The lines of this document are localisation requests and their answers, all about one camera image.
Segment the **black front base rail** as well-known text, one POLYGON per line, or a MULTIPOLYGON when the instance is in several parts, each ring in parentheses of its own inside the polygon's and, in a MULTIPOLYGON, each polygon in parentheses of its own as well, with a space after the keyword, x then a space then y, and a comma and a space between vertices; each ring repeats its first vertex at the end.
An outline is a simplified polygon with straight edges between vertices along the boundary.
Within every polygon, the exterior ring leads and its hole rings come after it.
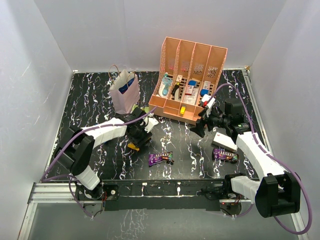
POLYGON ((104 195, 88 198, 77 185, 75 196, 85 205, 100 204, 104 211, 203 209, 220 211, 225 204, 239 210, 245 199, 226 192, 222 179, 104 180, 104 195))

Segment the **aluminium frame rail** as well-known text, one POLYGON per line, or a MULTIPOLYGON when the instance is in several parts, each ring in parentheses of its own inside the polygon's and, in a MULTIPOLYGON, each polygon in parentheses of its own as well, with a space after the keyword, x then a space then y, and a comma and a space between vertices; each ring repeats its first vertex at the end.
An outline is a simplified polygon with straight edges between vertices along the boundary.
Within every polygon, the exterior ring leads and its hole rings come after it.
POLYGON ((73 200, 65 181, 36 183, 20 240, 295 240, 248 199, 222 213, 215 180, 115 180, 106 203, 73 200))

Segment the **small yellow box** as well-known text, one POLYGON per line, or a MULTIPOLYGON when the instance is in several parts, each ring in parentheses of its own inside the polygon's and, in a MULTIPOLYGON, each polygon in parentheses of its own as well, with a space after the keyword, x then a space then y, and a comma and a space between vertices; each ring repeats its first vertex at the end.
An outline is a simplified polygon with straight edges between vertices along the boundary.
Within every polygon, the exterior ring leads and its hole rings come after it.
POLYGON ((186 111, 186 106, 182 105, 181 108, 180 108, 180 112, 179 112, 180 115, 183 116, 185 114, 185 111, 186 111))

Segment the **purple M&M's packet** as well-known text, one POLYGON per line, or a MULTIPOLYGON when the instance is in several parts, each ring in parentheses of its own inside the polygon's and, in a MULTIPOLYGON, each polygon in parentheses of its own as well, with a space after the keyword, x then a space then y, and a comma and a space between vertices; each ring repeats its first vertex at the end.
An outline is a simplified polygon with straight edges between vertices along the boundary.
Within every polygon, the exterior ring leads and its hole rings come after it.
POLYGON ((157 165, 159 163, 166 163, 166 164, 173 165, 174 164, 173 152, 169 151, 169 152, 154 153, 149 155, 149 158, 148 158, 149 167, 157 165))
POLYGON ((214 148, 212 151, 212 158, 215 161, 223 161, 235 164, 239 160, 239 155, 226 151, 224 149, 214 148))

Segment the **white plastic packet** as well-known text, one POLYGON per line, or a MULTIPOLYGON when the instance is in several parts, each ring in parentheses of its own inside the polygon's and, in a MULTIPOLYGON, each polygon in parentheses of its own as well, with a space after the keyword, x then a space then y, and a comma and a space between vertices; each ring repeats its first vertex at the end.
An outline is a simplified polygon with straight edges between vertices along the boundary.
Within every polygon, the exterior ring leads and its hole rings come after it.
POLYGON ((185 95, 182 101, 185 104, 196 105, 197 96, 196 95, 185 95))

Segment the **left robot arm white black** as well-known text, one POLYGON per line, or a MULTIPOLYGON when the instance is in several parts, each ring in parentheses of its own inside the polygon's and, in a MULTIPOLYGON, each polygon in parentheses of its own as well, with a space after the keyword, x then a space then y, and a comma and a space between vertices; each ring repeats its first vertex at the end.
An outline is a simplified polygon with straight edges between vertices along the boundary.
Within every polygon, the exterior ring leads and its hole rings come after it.
POLYGON ((126 136, 128 147, 139 151, 152 137, 152 129, 159 124, 153 113, 147 114, 136 107, 131 113, 116 117, 91 127, 70 127, 57 145, 53 159, 56 160, 84 188, 86 197, 98 200, 104 195, 100 178, 89 166, 93 150, 113 139, 126 136))

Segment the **white rectangular box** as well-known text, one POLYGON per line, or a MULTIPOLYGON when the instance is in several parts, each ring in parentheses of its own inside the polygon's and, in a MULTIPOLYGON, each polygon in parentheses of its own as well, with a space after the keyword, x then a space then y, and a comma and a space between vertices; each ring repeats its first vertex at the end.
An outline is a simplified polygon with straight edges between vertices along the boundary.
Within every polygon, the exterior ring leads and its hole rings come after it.
POLYGON ((238 147, 233 142, 232 138, 220 132, 215 133, 211 144, 221 147, 230 152, 236 152, 238 150, 238 147))

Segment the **light blue tape dispenser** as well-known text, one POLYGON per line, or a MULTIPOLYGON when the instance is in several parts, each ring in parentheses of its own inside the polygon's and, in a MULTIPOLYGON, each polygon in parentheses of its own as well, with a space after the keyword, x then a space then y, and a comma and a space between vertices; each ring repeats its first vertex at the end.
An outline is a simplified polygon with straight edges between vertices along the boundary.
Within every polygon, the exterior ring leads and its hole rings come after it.
POLYGON ((169 77, 169 74, 166 72, 161 80, 159 90, 158 90, 158 94, 161 97, 167 97, 169 93, 169 89, 172 85, 172 82, 173 82, 173 79, 169 77))

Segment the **green candy packet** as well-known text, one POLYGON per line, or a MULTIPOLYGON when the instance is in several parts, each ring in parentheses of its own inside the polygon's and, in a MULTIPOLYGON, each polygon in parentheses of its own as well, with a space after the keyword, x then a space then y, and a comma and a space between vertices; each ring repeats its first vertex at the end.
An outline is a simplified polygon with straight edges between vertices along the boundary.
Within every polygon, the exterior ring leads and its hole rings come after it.
POLYGON ((145 112, 145 113, 148 113, 150 111, 150 108, 148 106, 138 106, 138 105, 134 105, 133 108, 132 108, 132 112, 135 110, 135 109, 140 109, 141 111, 145 112))

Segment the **yellow M&M's packet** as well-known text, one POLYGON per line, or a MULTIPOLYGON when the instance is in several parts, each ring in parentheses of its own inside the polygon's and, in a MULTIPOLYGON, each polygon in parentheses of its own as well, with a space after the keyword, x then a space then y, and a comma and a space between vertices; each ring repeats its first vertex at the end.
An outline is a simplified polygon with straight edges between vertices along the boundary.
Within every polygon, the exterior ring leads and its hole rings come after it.
POLYGON ((132 149, 132 150, 135 150, 135 151, 139 151, 140 150, 140 148, 135 146, 132 142, 128 143, 127 147, 132 149))

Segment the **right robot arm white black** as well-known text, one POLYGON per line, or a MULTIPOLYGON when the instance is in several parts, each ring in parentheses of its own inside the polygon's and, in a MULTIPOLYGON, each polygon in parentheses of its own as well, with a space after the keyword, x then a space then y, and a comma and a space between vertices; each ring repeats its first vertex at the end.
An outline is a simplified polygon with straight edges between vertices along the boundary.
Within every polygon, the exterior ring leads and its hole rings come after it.
POLYGON ((212 159, 236 162, 237 151, 242 151, 253 166, 259 180, 254 181, 244 173, 226 175, 223 194, 233 199, 241 195, 251 200, 264 218, 297 213, 300 210, 301 187, 294 175, 275 160, 245 122, 243 105, 237 98, 225 100, 225 111, 214 107, 215 98, 205 94, 199 102, 203 110, 190 131, 200 137, 215 127, 225 129, 216 132, 212 140, 212 159))

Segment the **orange desk file organizer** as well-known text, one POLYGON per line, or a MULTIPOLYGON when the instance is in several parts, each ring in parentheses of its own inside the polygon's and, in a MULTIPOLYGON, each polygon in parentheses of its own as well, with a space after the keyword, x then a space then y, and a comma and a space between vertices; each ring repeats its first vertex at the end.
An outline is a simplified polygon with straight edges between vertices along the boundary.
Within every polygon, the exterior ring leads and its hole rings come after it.
POLYGON ((210 95, 213 94, 217 89, 227 53, 225 47, 166 37, 161 47, 158 82, 148 103, 150 108, 155 109, 155 115, 195 124, 202 111, 200 91, 204 81, 211 82, 210 95), (172 78, 172 84, 167 97, 161 97, 159 88, 165 73, 172 78), (200 81, 196 105, 183 103, 190 80, 200 81), (172 99, 172 90, 177 82, 180 83, 179 101, 172 99), (181 106, 186 106, 183 116, 180 115, 181 106))

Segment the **blue white item pack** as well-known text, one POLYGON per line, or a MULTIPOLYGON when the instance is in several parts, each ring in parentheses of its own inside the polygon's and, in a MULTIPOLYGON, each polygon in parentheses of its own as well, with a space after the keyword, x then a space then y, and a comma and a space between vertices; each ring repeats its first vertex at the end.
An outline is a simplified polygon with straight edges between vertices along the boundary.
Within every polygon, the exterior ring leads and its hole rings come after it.
POLYGON ((204 95, 211 95, 212 91, 212 83, 210 81, 204 81, 202 89, 200 90, 200 96, 203 97, 204 95))

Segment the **blue Burts chips bag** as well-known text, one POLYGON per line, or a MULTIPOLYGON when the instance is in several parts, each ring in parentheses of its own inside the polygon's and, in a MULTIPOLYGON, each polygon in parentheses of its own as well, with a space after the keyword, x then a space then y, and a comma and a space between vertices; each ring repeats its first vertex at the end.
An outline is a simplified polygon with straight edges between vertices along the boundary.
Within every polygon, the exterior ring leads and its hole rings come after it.
POLYGON ((118 90, 123 95, 131 86, 131 84, 134 82, 134 79, 130 79, 127 83, 125 83, 122 87, 120 87, 118 90))

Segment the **black yellow utility knife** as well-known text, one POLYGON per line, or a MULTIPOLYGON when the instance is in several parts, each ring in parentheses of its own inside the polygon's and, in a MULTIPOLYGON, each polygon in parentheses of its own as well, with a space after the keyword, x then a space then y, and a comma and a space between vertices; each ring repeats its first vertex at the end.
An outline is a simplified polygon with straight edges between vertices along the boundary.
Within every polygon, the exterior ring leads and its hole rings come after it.
POLYGON ((180 99, 180 83, 179 82, 175 83, 175 85, 172 89, 171 95, 172 95, 173 100, 179 101, 179 99, 180 99))

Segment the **pale pink paper bag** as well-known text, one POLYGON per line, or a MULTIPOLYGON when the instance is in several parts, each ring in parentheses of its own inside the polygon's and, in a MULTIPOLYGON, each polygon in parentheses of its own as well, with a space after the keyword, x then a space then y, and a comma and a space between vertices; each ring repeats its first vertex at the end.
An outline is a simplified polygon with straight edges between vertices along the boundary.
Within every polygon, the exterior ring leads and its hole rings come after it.
POLYGON ((112 78, 109 75, 112 83, 109 88, 109 95, 111 96, 114 110, 117 114, 129 114, 134 104, 137 104, 140 99, 140 86, 137 74, 128 72, 126 69, 118 73, 118 76, 112 78), (134 79, 128 90, 121 94, 119 88, 122 87, 129 80, 134 79))

